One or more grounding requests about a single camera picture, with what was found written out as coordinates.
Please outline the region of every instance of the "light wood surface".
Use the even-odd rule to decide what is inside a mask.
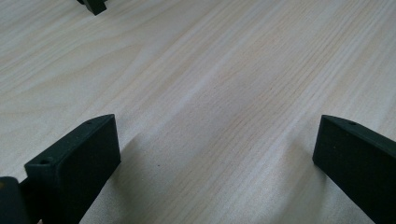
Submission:
[[[322,114],[396,139],[396,2],[0,2],[0,175],[114,113],[81,223],[372,223],[311,160]]]

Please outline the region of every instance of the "black clamp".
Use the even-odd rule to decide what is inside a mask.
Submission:
[[[85,5],[87,9],[97,15],[106,10],[105,1],[106,0],[78,0],[82,5]]]
[[[322,116],[313,161],[375,223],[396,223],[396,143]]]
[[[77,224],[119,164],[114,115],[87,120],[28,161],[20,184],[0,177],[0,223]]]

